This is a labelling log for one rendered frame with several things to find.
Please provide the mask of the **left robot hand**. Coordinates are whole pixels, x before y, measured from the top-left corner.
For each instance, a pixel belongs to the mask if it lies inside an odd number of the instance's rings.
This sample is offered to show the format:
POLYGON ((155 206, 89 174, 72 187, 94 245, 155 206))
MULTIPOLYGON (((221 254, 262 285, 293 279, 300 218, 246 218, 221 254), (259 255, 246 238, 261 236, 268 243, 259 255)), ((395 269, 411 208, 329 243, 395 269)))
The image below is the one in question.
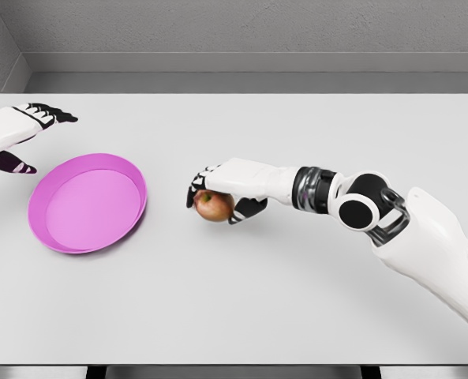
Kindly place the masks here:
POLYGON ((24 103, 0 109, 0 171, 10 174, 35 174, 36 168, 27 164, 9 148, 29 141, 38 133, 61 123, 74 123, 78 118, 45 103, 24 103))

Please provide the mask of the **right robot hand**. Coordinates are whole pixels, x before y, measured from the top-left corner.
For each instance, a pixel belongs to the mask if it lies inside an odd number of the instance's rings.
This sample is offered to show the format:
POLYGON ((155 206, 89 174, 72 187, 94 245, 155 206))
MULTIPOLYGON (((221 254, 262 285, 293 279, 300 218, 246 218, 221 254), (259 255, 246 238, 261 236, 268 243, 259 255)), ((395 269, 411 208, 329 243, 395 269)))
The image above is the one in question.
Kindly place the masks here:
POLYGON ((276 168, 247 159, 233 158, 216 166, 206 167, 195 175, 188 189, 186 207, 193 206, 200 190, 239 197, 228 218, 235 225, 251 218, 268 206, 268 183, 276 168))

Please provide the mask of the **red-brown apple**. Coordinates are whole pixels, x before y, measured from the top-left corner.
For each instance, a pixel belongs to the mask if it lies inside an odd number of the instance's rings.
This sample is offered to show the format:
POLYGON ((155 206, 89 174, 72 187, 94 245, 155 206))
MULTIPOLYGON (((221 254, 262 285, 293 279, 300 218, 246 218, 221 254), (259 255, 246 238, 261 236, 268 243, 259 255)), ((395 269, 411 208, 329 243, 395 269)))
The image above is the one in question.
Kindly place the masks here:
POLYGON ((193 197, 193 206, 203 219, 223 222, 233 215, 234 199, 230 194, 201 189, 193 197))

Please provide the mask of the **pink round plate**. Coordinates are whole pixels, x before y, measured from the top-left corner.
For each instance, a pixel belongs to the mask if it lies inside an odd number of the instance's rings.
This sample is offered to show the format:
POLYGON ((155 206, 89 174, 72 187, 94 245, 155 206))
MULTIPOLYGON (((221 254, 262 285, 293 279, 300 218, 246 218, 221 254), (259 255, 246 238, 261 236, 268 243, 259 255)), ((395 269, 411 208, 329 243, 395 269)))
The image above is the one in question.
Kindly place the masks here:
POLYGON ((147 198, 136 165, 120 156, 87 154, 40 180, 28 202, 28 224, 54 251, 90 253, 124 238, 141 218, 147 198))

